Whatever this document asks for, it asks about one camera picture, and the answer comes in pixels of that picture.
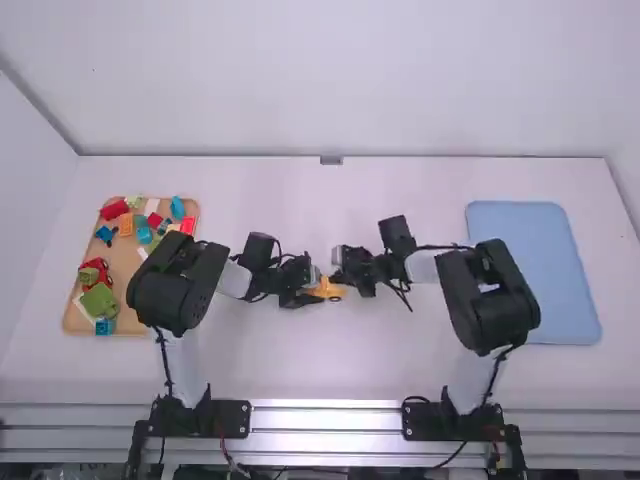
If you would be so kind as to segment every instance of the wire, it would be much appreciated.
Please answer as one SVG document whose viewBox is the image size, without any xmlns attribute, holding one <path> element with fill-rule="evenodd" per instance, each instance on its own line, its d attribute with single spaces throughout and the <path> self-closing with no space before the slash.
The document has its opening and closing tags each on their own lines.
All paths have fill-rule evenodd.
<svg viewBox="0 0 640 480">
<path fill-rule="evenodd" d="M 275 477 L 273 477 L 273 480 L 278 480 L 286 470 L 287 470 L 287 467 L 284 467 L 282 470 L 280 470 L 278 474 Z"/>
<path fill-rule="evenodd" d="M 162 353 L 162 367 L 164 368 L 164 375 L 166 377 L 165 386 L 169 390 L 169 397 L 173 397 L 173 381 L 171 380 L 171 371 L 169 370 L 169 359 L 167 358 L 167 340 L 164 338 L 162 331 L 153 326 L 153 329 L 156 331 L 156 335 L 158 338 L 156 339 L 156 343 L 160 344 L 160 352 Z M 162 461 L 164 460 L 164 447 L 167 443 L 167 436 L 165 434 L 162 435 L 162 445 L 160 446 L 160 458 L 158 459 L 158 465 L 162 465 Z"/>
<path fill-rule="evenodd" d="M 478 409 L 484 407 L 487 404 L 487 401 L 489 400 L 489 398 L 491 398 L 491 396 L 493 395 L 493 387 L 494 384 L 496 383 L 496 378 L 498 377 L 498 371 L 500 370 L 500 364 L 502 362 L 504 362 L 507 359 L 507 355 L 509 355 L 511 352 L 513 352 L 516 348 L 522 346 L 521 343 L 517 343 L 515 345 L 511 345 L 509 348 L 507 348 L 506 350 L 503 350 L 502 352 L 500 352 L 498 354 L 498 356 L 496 357 L 495 361 L 493 362 L 493 372 L 491 373 L 491 379 L 489 380 L 489 385 L 487 385 L 487 389 L 485 390 L 484 394 L 482 395 L 482 401 L 480 403 L 480 405 L 478 407 L 476 407 L 469 415 L 473 415 L 473 412 L 477 411 Z M 402 401 L 402 409 L 404 410 L 404 407 L 406 405 L 407 402 L 410 402 L 411 400 L 418 400 L 421 401 L 423 403 L 431 403 L 431 401 L 423 396 L 420 395 L 411 395 L 407 398 L 405 398 Z M 426 471 L 431 471 L 431 470 L 437 470 L 439 468 L 444 467 L 445 465 L 448 465 L 449 463 L 451 463 L 462 451 L 462 449 L 467 445 L 467 443 L 469 443 L 468 440 L 463 441 L 458 448 L 455 449 L 455 451 L 449 455 L 449 457 L 447 457 L 446 460 L 443 460 L 442 462 L 433 465 L 432 467 L 427 467 Z"/>
<path fill-rule="evenodd" d="M 269 468 L 269 467 L 259 467 L 258 470 L 262 470 L 264 472 L 278 472 L 278 475 L 274 477 L 273 480 L 276 480 L 279 475 L 281 475 L 285 471 L 289 472 L 314 472 L 314 473 L 329 473 L 334 475 L 345 475 L 348 476 L 349 472 L 344 470 L 331 470 L 330 468 L 319 468 L 319 467 L 284 467 L 284 468 Z"/>
<path fill-rule="evenodd" d="M 265 298 L 267 298 L 268 296 L 269 296 L 268 293 L 263 293 L 261 296 L 256 297 L 256 298 L 254 298 L 252 300 L 249 300 L 247 303 L 258 303 L 258 302 L 264 300 Z"/>
<path fill-rule="evenodd" d="M 405 293 L 408 292 L 408 290 L 403 290 L 401 287 L 395 286 L 394 284 L 391 283 L 391 280 L 387 280 L 382 283 L 384 283 L 387 287 L 393 290 L 393 293 L 395 293 L 398 296 L 398 298 L 402 300 L 402 303 L 404 303 L 407 306 L 409 311 L 413 312 L 413 308 L 411 307 L 411 304 L 409 303 L 409 300 L 405 295 Z"/>
<path fill-rule="evenodd" d="M 282 245 L 280 245 L 280 240 L 274 238 L 276 241 L 276 245 L 278 246 L 278 267 L 282 265 Z"/>
<path fill-rule="evenodd" d="M 421 245 L 417 248 L 417 250 L 475 250 L 474 247 L 470 247 L 468 245 L 458 245 L 457 243 L 452 243 L 451 245 Z"/>
<path fill-rule="evenodd" d="M 484 392 L 482 396 L 482 402 L 480 403 L 480 408 L 484 407 L 487 404 L 487 401 L 493 395 L 493 386 L 496 383 L 496 378 L 498 378 L 498 371 L 500 370 L 500 364 L 507 359 L 507 355 L 513 352 L 516 348 L 520 347 L 522 344 L 511 345 L 506 350 L 503 350 L 496 357 L 495 362 L 493 363 L 493 372 L 491 373 L 491 380 L 489 380 L 489 385 L 487 386 L 487 390 Z"/>
<path fill-rule="evenodd" d="M 218 422 L 217 420 L 214 420 L 214 429 L 217 430 L 218 434 L 220 435 L 220 450 L 222 450 L 222 455 L 224 456 L 227 465 L 229 465 L 229 471 L 239 472 L 242 476 L 251 478 L 251 473 L 238 465 L 229 453 L 229 450 L 227 450 L 227 444 L 224 439 L 224 431 L 222 430 L 220 422 Z"/>
<path fill-rule="evenodd" d="M 451 455 L 449 455 L 449 457 L 447 457 L 447 459 L 446 459 L 446 460 L 443 460 L 442 462 L 437 463 L 437 464 L 435 464 L 435 465 L 433 465 L 433 466 L 431 466 L 431 467 L 427 467 L 427 468 L 425 469 L 425 471 L 427 471 L 427 472 L 428 472 L 428 471 L 431 471 L 431 470 L 438 470 L 439 468 L 442 468 L 442 467 L 444 467 L 444 466 L 448 465 L 448 464 L 449 464 L 449 463 L 451 463 L 451 462 L 452 462 L 452 461 L 453 461 L 453 460 L 454 460 L 458 455 L 460 455 L 460 452 L 462 451 L 462 449 L 463 449 L 464 447 L 466 447 L 466 446 L 467 446 L 467 443 L 469 443 L 469 440 L 465 440 L 464 442 L 462 442 L 462 443 L 460 444 L 460 446 L 459 446 L 458 448 L 456 448 L 456 449 L 455 449 L 455 451 L 454 451 Z"/>
</svg>

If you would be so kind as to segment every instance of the white tabletop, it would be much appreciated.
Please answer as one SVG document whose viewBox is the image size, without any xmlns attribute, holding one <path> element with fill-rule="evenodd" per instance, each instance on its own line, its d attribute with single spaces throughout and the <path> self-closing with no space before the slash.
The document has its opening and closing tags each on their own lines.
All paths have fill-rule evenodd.
<svg viewBox="0 0 640 480">
<path fill-rule="evenodd" d="M 381 250 L 377 221 L 405 214 L 419 242 L 466 238 L 474 200 L 547 200 L 567 212 L 598 315 L 593 347 L 526 346 L 509 360 L 497 400 L 509 407 L 640 409 L 635 316 L 640 248 L 602 159 L 90 158 L 68 190 L 36 280 L 0 366 L 0 400 L 129 403 L 161 380 L 150 339 L 63 333 L 75 269 L 112 195 L 199 201 L 198 237 L 238 251 L 249 231 L 308 250 L 330 272 L 340 243 Z M 384 288 L 298 311 L 275 299 L 248 305 L 217 295 L 200 328 L 213 394 L 242 398 L 401 399 L 436 396 L 459 346 L 439 287 L 416 286 L 415 313 Z"/>
</svg>

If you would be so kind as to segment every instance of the black cable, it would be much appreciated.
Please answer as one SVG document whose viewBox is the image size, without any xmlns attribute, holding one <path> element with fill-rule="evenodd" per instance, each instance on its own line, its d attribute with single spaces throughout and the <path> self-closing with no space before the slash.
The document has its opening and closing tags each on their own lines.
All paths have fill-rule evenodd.
<svg viewBox="0 0 640 480">
<path fill-rule="evenodd" d="M 423 403 L 431 403 L 427 397 L 423 397 L 422 395 L 410 395 L 402 401 L 402 407 L 404 408 L 404 404 L 410 402 L 411 400 L 419 400 Z"/>
<path fill-rule="evenodd" d="M 417 248 L 417 250 L 475 250 L 474 247 L 470 247 L 468 245 L 458 245 L 457 243 L 452 243 L 451 245 L 421 245 Z"/>
<path fill-rule="evenodd" d="M 156 343 L 160 344 L 160 351 L 162 352 L 162 366 L 164 367 L 164 375 L 165 377 L 167 377 L 167 381 L 164 385 L 169 389 L 169 396 L 173 397 L 173 381 L 171 380 L 171 372 L 169 371 L 169 359 L 167 358 L 167 347 L 165 346 L 165 343 L 167 341 L 158 327 L 153 326 L 152 328 L 158 335 Z"/>
<path fill-rule="evenodd" d="M 509 348 L 507 348 L 506 350 L 503 350 L 498 354 L 495 361 L 493 362 L 493 372 L 491 373 L 491 379 L 489 380 L 489 385 L 487 386 L 487 389 L 482 395 L 482 402 L 480 403 L 480 406 L 476 407 L 469 415 L 473 415 L 473 412 L 477 411 L 479 408 L 482 408 L 487 404 L 487 401 L 493 395 L 493 386 L 496 382 L 496 378 L 498 378 L 498 371 L 500 370 L 500 364 L 507 359 L 507 355 L 509 355 L 511 352 L 513 352 L 516 348 L 520 347 L 521 345 L 522 344 L 511 345 Z M 404 409 L 405 404 L 411 400 L 419 400 L 424 403 L 431 403 L 431 401 L 426 397 L 423 397 L 420 395 L 411 395 L 402 401 L 402 409 Z M 432 467 L 427 467 L 426 471 L 437 470 L 451 463 L 460 454 L 460 452 L 467 445 L 467 443 L 469 443 L 468 440 L 463 441 L 458 446 L 458 448 L 456 448 L 456 450 L 451 455 L 449 455 L 449 457 L 447 457 L 446 460 L 443 460 L 442 462 L 436 465 L 433 465 Z"/>
<path fill-rule="evenodd" d="M 511 345 L 506 350 L 503 350 L 496 357 L 495 362 L 493 363 L 493 372 L 491 373 L 491 380 L 489 380 L 489 385 L 487 386 L 487 390 L 484 392 L 482 396 L 482 402 L 480 403 L 480 407 L 484 407 L 487 404 L 487 401 L 493 395 L 493 385 L 496 383 L 496 378 L 498 378 L 498 371 L 500 370 L 500 364 L 507 359 L 507 355 L 513 352 L 516 348 L 520 347 L 521 344 Z"/>
<path fill-rule="evenodd" d="M 282 470 L 280 470 L 278 474 L 275 477 L 273 477 L 273 480 L 278 480 L 286 470 L 287 470 L 287 467 L 284 467 Z"/>
<path fill-rule="evenodd" d="M 402 303 L 404 303 L 407 306 L 410 312 L 413 312 L 413 308 L 411 307 L 411 304 L 409 303 L 409 300 L 407 299 L 407 296 L 405 295 L 404 290 L 402 290 L 399 287 L 396 287 L 394 284 L 391 283 L 390 280 L 386 280 L 382 283 L 384 283 L 387 287 L 389 287 L 393 291 L 393 293 L 395 293 L 398 296 L 398 298 L 402 300 Z"/>
<path fill-rule="evenodd" d="M 173 381 L 171 380 L 171 371 L 169 370 L 169 359 L 167 357 L 167 347 L 165 343 L 167 340 L 162 335 L 162 331 L 155 325 L 153 329 L 156 331 L 156 335 L 158 338 L 156 339 L 156 343 L 160 344 L 160 352 L 162 353 L 162 366 L 164 368 L 164 375 L 166 377 L 165 386 L 169 389 L 169 397 L 173 397 Z M 162 445 L 160 446 L 160 458 L 158 459 L 158 465 L 162 465 L 162 461 L 164 460 L 164 447 L 167 443 L 166 435 L 162 435 Z"/>
<path fill-rule="evenodd" d="M 274 238 L 276 241 L 276 245 L 278 246 L 278 267 L 282 265 L 282 245 L 280 245 L 280 240 Z"/>
<path fill-rule="evenodd" d="M 289 472 L 314 472 L 314 473 L 329 473 L 335 475 L 345 475 L 348 476 L 349 472 L 345 472 L 344 470 L 331 470 L 330 468 L 320 468 L 320 467 L 284 467 L 284 468 L 269 468 L 269 467 L 257 467 L 256 470 L 262 470 L 264 472 L 278 472 L 278 475 L 282 474 L 284 471 Z"/>
<path fill-rule="evenodd" d="M 252 300 L 249 300 L 247 303 L 258 303 L 258 302 L 264 300 L 265 298 L 267 298 L 268 296 L 269 296 L 268 293 L 263 293 L 261 296 L 256 297 L 256 298 L 254 298 Z"/>
</svg>

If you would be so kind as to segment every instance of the bracket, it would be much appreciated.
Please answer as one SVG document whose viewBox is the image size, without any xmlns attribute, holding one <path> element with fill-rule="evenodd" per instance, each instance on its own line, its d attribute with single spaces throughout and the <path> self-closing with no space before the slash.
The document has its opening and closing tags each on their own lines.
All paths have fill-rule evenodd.
<svg viewBox="0 0 640 480">
<path fill-rule="evenodd" d="M 151 407 L 147 437 L 247 438 L 251 409 L 247 400 L 204 397 L 191 410 L 175 398 L 162 397 Z"/>
<path fill-rule="evenodd" d="M 467 440 L 470 442 L 504 441 L 504 418 L 498 404 L 478 408 L 470 415 L 452 420 L 443 415 L 443 404 L 405 403 L 402 407 L 402 435 L 410 442 Z"/>
</svg>

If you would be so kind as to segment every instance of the green lego brick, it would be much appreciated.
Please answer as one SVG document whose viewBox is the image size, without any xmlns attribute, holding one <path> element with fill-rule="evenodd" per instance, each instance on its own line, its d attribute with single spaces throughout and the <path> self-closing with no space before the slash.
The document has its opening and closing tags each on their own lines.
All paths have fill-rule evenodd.
<svg viewBox="0 0 640 480">
<path fill-rule="evenodd" d="M 104 283 L 97 283 L 80 297 L 80 303 L 92 317 L 113 318 L 120 311 L 113 292 Z"/>
<path fill-rule="evenodd" d="M 78 281 L 83 285 L 93 285 L 98 281 L 100 271 L 97 268 L 86 267 L 78 270 Z"/>
<path fill-rule="evenodd" d="M 153 239 L 151 240 L 151 243 L 145 246 L 144 249 L 147 251 L 149 255 L 151 255 L 151 252 L 153 252 L 156 249 L 156 247 L 158 246 L 161 240 L 162 240 L 162 237 L 158 237 L 157 235 L 154 236 Z"/>
</svg>

